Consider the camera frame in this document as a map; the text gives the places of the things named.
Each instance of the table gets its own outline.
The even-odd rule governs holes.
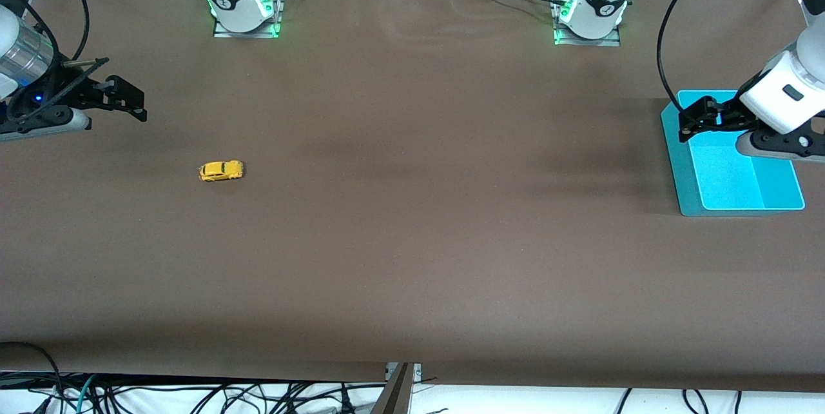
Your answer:
[[[0,337],[63,370],[820,391],[825,190],[679,215],[654,64],[554,46],[531,0],[287,0],[281,38],[210,37],[203,0],[89,0],[84,57],[148,122],[4,144]],[[36,0],[73,49],[77,0]],[[673,88],[735,88],[796,0],[683,0]],[[206,161],[247,177],[204,184]],[[44,369],[36,355],[3,366]]]

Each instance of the silver cylinder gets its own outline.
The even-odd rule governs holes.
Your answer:
[[[17,22],[20,24],[20,32],[12,47],[0,57],[0,74],[5,74],[26,87],[45,74],[54,49],[49,39],[37,33],[32,26],[19,18]]]

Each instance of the metal base plate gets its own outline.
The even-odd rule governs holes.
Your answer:
[[[415,370],[415,377],[413,382],[421,382],[421,364],[415,363],[412,365],[413,369]],[[386,382],[389,382],[389,379],[392,377],[393,373],[395,372],[395,368],[398,367],[398,363],[387,363],[386,369],[384,369],[383,379]]]
[[[570,27],[566,24],[560,23],[559,16],[561,15],[563,7],[559,5],[551,5],[550,14],[553,15],[553,42],[555,44],[581,44],[582,46],[619,46],[619,27],[613,27],[613,30],[607,34],[606,37],[590,40],[589,38],[578,37],[572,33]]]
[[[231,32],[226,30],[216,19],[212,36],[216,38],[278,38],[278,35],[280,35],[280,22],[284,15],[284,0],[270,0],[264,3],[264,6],[269,6],[270,3],[274,14],[263,21],[256,29],[249,32]]]
[[[553,41],[555,44],[582,44],[583,46],[619,46],[621,44],[618,27],[613,27],[607,37],[590,40],[572,33],[570,27],[560,23],[555,16],[553,17]]]

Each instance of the cyan plastic tray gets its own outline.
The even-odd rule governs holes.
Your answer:
[[[722,102],[734,94],[733,90],[683,90],[677,99],[690,106],[705,95]],[[679,112],[673,103],[662,111],[662,126],[684,216],[766,216],[805,208],[793,164],[737,152],[736,140],[742,132],[704,132],[679,143]]]

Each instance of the yellow toy car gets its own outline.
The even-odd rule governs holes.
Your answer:
[[[243,176],[244,163],[241,161],[215,161],[200,167],[200,179],[204,182],[239,179]]]

